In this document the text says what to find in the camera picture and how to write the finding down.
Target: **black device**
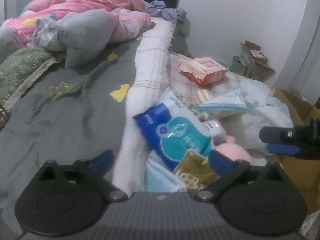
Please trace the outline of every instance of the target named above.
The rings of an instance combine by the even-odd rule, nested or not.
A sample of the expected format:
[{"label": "black device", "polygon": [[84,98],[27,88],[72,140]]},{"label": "black device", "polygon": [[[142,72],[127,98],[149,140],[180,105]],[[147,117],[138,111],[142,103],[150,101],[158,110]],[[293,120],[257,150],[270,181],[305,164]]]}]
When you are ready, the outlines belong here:
[{"label": "black device", "polygon": [[259,137],[268,143],[267,150],[305,160],[320,160],[320,119],[311,119],[308,126],[294,128],[264,127]]},{"label": "black device", "polygon": [[277,163],[236,161],[199,192],[131,198],[77,161],[46,162],[15,206],[26,239],[303,239],[306,204]]}]

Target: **cotton pads bag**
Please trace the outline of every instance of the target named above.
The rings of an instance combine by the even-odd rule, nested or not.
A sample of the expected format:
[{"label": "cotton pads bag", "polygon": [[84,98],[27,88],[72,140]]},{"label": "cotton pads bag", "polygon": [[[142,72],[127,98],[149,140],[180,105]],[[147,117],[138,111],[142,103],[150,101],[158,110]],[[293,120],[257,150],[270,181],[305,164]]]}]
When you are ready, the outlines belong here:
[{"label": "cotton pads bag", "polygon": [[239,111],[247,110],[246,103],[241,94],[241,87],[237,87],[214,99],[204,102],[196,108],[207,113],[212,113],[218,118],[227,117]]},{"label": "cotton pads bag", "polygon": [[134,117],[141,132],[165,165],[173,171],[189,150],[207,157],[212,149],[210,132],[167,89],[159,101]]}]

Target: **white plastic bag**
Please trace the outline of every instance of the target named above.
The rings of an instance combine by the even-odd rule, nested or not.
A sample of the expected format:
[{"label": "white plastic bag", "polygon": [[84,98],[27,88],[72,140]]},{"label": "white plastic bag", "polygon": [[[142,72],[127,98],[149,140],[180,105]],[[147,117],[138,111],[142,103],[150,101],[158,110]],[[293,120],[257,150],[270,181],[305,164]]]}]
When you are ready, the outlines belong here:
[{"label": "white plastic bag", "polygon": [[244,101],[253,107],[264,106],[266,100],[273,95],[267,85],[257,80],[243,80],[240,87]]},{"label": "white plastic bag", "polygon": [[236,137],[237,144],[244,149],[256,149],[266,155],[266,143],[259,138],[264,126],[292,128],[289,109],[286,104],[270,97],[270,89],[263,83],[254,80],[243,81],[240,84],[243,98],[248,107],[247,113],[238,113],[220,121],[228,135]]}]

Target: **wet wipes package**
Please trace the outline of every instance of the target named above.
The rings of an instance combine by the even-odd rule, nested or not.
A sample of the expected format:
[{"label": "wet wipes package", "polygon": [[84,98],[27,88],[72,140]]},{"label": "wet wipes package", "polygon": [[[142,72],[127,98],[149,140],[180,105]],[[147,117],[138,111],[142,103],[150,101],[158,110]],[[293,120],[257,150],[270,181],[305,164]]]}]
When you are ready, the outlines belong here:
[{"label": "wet wipes package", "polygon": [[148,143],[172,171],[189,150],[207,157],[214,148],[210,132],[171,89],[134,119]]}]

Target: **gray bed sheet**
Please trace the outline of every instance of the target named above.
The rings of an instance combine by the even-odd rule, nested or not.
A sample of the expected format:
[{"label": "gray bed sheet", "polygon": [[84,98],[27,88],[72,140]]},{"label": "gray bed sheet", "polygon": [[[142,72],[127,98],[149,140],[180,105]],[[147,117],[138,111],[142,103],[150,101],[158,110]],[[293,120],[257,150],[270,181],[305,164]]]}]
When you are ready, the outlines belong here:
[{"label": "gray bed sheet", "polygon": [[12,109],[0,132],[0,219],[16,235],[21,229],[15,203],[46,160],[72,164],[119,149],[127,87],[122,85],[134,83],[139,43],[106,47],[80,69],[52,67]]}]

